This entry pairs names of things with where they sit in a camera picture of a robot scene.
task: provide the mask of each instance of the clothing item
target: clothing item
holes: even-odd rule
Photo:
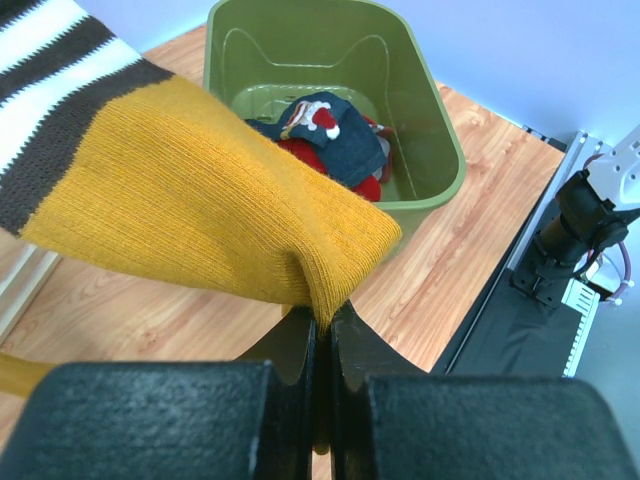
[[[313,151],[311,145],[305,140],[300,138],[290,138],[288,140],[280,140],[277,143],[280,147],[293,153],[296,158],[302,160],[314,170],[326,175],[326,167]],[[379,202],[382,197],[380,182],[378,182],[374,175],[369,175],[362,183],[353,187],[351,191],[357,193],[370,202]]]
[[[387,164],[387,156],[367,120],[351,102],[331,92],[297,99],[275,124],[251,119],[247,123],[274,142],[306,140],[327,175],[347,188],[361,184]]]
[[[15,236],[118,272],[312,305],[325,331],[400,236],[71,0],[0,0],[0,166],[0,226]]]
[[[0,353],[0,392],[26,398],[53,367]]]

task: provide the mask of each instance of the green plastic bin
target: green plastic bin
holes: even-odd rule
[[[244,119],[275,123],[298,97],[331,91],[392,126],[393,175],[377,206],[402,227],[399,248],[464,180],[462,149],[409,26],[374,3],[220,2],[209,14],[204,86]]]

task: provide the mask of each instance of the wood grain surface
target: wood grain surface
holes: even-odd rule
[[[204,39],[204,28],[196,29],[148,58],[200,82]],[[466,155],[465,183],[353,298],[385,340],[427,370],[562,159],[468,98],[445,86],[440,93]],[[271,328],[279,313],[278,306],[64,259],[0,350],[50,362],[231,359]],[[0,439],[21,406],[19,399],[0,396]],[[315,478],[329,478],[326,458],[316,466]]]

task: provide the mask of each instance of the yellow strap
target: yellow strap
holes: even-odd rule
[[[26,398],[53,367],[0,353],[0,392]]]

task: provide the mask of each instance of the red stuffed toy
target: red stuffed toy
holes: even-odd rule
[[[305,140],[301,138],[289,138],[287,140],[279,140],[277,143],[281,148],[288,150],[311,168],[317,170],[323,175],[327,174],[327,169],[316,155],[316,152],[313,151],[311,145],[309,145]],[[360,183],[360,185],[353,187],[351,191],[366,198],[370,202],[379,202],[380,197],[382,196],[380,182],[378,182],[376,177],[373,175],[369,175],[362,183]]]

